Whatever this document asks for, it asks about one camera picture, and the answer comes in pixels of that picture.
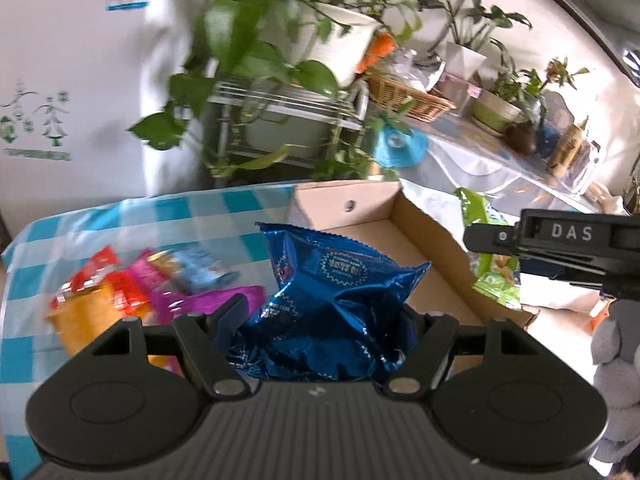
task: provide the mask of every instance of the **refrigerator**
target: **refrigerator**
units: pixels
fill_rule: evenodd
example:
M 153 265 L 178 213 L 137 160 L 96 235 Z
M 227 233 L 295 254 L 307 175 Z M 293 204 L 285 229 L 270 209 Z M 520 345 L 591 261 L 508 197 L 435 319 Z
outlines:
M 194 151 L 156 152 L 127 131 L 164 104 L 197 6 L 0 0 L 0 215 L 12 237 L 46 216 L 202 185 Z

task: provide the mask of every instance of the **green flower pot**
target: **green flower pot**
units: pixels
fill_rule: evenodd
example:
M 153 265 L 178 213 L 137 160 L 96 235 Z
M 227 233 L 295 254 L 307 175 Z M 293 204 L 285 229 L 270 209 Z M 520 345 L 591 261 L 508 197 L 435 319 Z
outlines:
M 520 116 L 521 110 L 497 95 L 482 90 L 473 107 L 473 117 L 492 130 L 503 134 L 509 124 Z

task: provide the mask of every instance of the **cardboard box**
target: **cardboard box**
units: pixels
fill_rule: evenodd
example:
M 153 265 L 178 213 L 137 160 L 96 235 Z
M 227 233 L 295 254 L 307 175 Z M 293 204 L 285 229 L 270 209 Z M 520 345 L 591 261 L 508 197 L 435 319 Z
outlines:
M 431 267 L 407 301 L 420 313 L 444 312 L 461 324 L 475 326 L 503 317 L 525 327 L 533 318 L 471 288 L 476 277 L 465 251 L 443 226 L 404 196 L 398 182 L 300 184 L 289 222 L 354 238 L 402 266 L 430 260 Z

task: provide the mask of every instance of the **gray plush toy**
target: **gray plush toy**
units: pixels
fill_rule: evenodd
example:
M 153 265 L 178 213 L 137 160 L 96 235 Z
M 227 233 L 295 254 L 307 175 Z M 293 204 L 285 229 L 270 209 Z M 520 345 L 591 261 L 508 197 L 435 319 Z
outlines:
M 622 462 L 640 446 L 640 305 L 617 300 L 591 340 L 593 385 L 609 409 L 609 424 L 595 454 L 605 463 Z

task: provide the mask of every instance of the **pink wrapper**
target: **pink wrapper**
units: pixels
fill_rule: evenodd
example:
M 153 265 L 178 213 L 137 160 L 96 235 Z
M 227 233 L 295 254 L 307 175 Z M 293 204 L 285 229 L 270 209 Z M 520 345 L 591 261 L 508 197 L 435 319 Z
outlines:
M 153 253 L 155 253 L 153 249 L 145 249 L 126 270 L 127 274 L 147 294 L 152 293 L 156 288 L 168 281 L 168 278 L 162 272 L 146 260 Z
M 169 324 L 176 317 L 189 312 L 212 314 L 234 294 L 244 294 L 249 302 L 249 316 L 266 301 L 264 287 L 260 285 L 237 286 L 222 290 L 212 290 L 198 296 L 187 296 L 181 292 L 153 290 L 149 293 L 159 324 Z

